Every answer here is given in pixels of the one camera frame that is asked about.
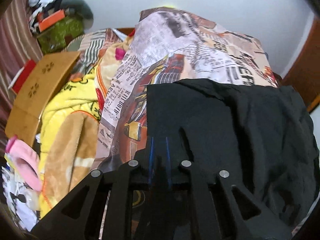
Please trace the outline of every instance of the triangular cutout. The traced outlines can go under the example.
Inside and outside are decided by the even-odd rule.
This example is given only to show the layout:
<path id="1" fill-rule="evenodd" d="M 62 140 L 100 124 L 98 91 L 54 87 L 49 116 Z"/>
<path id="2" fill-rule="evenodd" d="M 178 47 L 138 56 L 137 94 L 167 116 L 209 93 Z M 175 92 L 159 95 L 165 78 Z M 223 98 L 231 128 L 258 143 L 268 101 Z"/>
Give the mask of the triangular cutout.
<path id="1" fill-rule="evenodd" d="M 73 196 L 72 200 L 69 201 L 69 204 L 62 209 L 62 214 L 73 219 L 78 219 L 88 192 L 89 186 L 83 187 L 75 196 Z"/>
<path id="2" fill-rule="evenodd" d="M 237 187 L 232 188 L 232 193 L 244 220 L 248 220 L 261 214 L 261 210 L 255 204 L 253 204 Z"/>

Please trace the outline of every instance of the newspaper print blanket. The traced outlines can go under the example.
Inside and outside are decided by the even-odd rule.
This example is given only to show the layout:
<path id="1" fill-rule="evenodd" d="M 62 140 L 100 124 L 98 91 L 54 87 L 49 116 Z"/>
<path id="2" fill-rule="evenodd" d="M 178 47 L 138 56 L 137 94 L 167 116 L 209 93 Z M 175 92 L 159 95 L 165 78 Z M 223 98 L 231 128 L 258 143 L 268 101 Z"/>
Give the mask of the newspaper print blanket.
<path id="1" fill-rule="evenodd" d="M 142 11 L 107 93 L 92 169 L 117 169 L 145 148 L 147 86 L 183 78 L 277 87 L 257 39 L 186 11 Z"/>

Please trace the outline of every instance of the silver screw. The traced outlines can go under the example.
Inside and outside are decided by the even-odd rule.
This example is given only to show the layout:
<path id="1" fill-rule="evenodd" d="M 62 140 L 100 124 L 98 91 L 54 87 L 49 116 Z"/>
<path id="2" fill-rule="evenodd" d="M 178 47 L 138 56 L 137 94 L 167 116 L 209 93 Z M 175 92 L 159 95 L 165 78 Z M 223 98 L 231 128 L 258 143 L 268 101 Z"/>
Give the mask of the silver screw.
<path id="1" fill-rule="evenodd" d="M 96 178 L 96 177 L 99 177 L 99 176 L 100 176 L 101 171 L 99 171 L 99 170 L 93 170 L 93 171 L 91 171 L 90 174 L 91 174 L 92 177 Z"/>
<path id="2" fill-rule="evenodd" d="M 137 166 L 139 163 L 138 163 L 138 161 L 136 161 L 136 160 L 131 160 L 131 161 L 128 162 L 128 164 L 129 164 L 129 166 L 131 166 L 131 167 L 135 167 L 135 166 Z"/>
<path id="3" fill-rule="evenodd" d="M 183 167 L 190 167 L 191 166 L 191 161 L 184 160 L 184 161 L 181 162 L 181 165 Z"/>
<path id="4" fill-rule="evenodd" d="M 219 175 L 223 178 L 229 177 L 230 173 L 228 171 L 222 170 L 219 172 Z"/>

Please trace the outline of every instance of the blue line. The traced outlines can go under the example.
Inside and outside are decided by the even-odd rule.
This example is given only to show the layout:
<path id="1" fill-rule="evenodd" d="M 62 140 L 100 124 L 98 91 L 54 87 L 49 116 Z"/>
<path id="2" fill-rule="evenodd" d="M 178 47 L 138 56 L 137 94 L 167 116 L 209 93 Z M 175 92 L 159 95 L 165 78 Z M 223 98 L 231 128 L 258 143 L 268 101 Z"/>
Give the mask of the blue line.
<path id="1" fill-rule="evenodd" d="M 172 188 L 172 180 L 171 180 L 171 162 L 170 162 L 170 152 L 169 152 L 169 143 L 168 138 L 165 138 L 166 144 L 167 144 L 167 176 L 168 176 L 168 185 L 169 189 Z"/>
<path id="2" fill-rule="evenodd" d="M 149 178 L 148 178 L 148 184 L 151 187 L 151 179 L 153 175 L 153 137 L 151 138 L 151 149 L 150 149 L 150 155 L 149 155 Z"/>

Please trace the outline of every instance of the striped curtain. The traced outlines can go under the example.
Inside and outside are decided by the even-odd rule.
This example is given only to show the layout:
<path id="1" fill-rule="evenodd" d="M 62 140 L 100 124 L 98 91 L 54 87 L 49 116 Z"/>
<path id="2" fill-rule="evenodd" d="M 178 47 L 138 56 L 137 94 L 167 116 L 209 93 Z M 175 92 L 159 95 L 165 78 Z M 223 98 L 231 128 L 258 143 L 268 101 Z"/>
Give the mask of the striped curtain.
<path id="1" fill-rule="evenodd" d="M 14 93 L 7 90 L 12 78 L 29 60 L 38 62 L 42 52 L 31 35 L 28 0 L 13 0 L 0 19 L 0 159 L 4 154 L 7 138 L 4 128 L 14 100 Z"/>

